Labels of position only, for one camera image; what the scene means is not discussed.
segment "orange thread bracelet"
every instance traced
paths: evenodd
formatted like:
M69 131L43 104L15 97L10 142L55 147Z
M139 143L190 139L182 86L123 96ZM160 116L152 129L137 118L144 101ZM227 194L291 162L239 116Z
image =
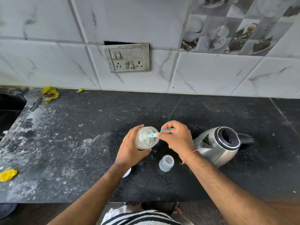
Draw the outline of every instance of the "orange thread bracelet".
M187 158L190 154L188 154L188 155L182 160L182 163L180 163L180 164L185 164L185 160L186 160L186 158Z

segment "black granite countertop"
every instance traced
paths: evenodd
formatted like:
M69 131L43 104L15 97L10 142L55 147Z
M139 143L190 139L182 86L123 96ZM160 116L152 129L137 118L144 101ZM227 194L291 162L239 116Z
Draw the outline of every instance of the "black granite countertop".
M73 202L113 164L130 128L144 124L160 129L170 120L186 124L193 138L217 126L253 136L255 144L239 151L219 168L221 172L263 200L300 197L299 133L274 105L280 100L59 92L60 97L47 104L40 89L0 88L0 93L27 99L25 109L0 143L0 171L19 170L12 180L0 183L0 202ZM300 107L299 100L289 101ZM174 157L175 165L169 172L162 172L158 163L167 154ZM121 180L110 201L207 199L193 173L180 162L178 155L159 141L151 154Z

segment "yellow plastic bag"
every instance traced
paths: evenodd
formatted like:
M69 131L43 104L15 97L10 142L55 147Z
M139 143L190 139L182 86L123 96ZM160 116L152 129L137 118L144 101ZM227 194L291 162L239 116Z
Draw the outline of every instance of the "yellow plastic bag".
M0 181L7 181L12 179L16 174L18 173L18 170L16 169L10 169L3 171L0 173Z
M44 95L46 93L55 95L53 97L45 98L46 103L51 101L51 100L57 99L59 97L59 93L56 90L56 88L54 88L54 87L44 87L43 90L41 91L41 94Z

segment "hand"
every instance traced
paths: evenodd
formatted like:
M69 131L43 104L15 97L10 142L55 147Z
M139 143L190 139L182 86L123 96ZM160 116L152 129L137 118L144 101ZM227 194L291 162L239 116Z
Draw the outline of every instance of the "hand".
M139 151L135 146L135 140L137 138L137 132L144 127L144 125L138 125L127 133L115 159L115 164L124 165L127 170L136 165L143 158L149 155L151 149Z
M161 129L174 127L160 132L157 137L168 143L169 148L177 152L181 159L184 159L192 151L196 150L190 130L179 121L169 121Z

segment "stainless steel kettle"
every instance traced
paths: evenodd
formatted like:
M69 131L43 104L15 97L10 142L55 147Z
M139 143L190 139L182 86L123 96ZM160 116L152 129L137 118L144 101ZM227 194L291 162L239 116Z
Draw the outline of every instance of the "stainless steel kettle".
M200 154L219 167L236 155L241 144L252 144L254 140L249 135L223 126L201 133L193 142Z

